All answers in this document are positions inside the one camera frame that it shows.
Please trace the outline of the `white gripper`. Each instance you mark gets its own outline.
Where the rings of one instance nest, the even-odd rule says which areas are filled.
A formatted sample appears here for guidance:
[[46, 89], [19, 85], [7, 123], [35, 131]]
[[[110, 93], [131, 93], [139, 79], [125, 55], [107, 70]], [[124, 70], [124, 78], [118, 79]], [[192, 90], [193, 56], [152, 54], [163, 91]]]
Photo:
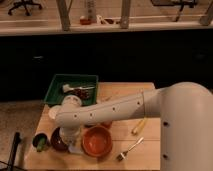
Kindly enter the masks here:
[[80, 135], [80, 128], [73, 127], [73, 128], [64, 128], [60, 129], [60, 137], [62, 141], [67, 144], [74, 144]]

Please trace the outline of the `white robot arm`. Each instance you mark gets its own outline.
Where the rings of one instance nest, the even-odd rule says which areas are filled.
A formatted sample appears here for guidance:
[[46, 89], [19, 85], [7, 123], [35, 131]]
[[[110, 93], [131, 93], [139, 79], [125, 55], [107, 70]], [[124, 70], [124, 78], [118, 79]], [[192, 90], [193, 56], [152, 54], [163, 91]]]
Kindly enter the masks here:
[[56, 113], [60, 128], [159, 117], [160, 170], [213, 171], [213, 93], [206, 87], [181, 82], [77, 108], [74, 99], [67, 97]]

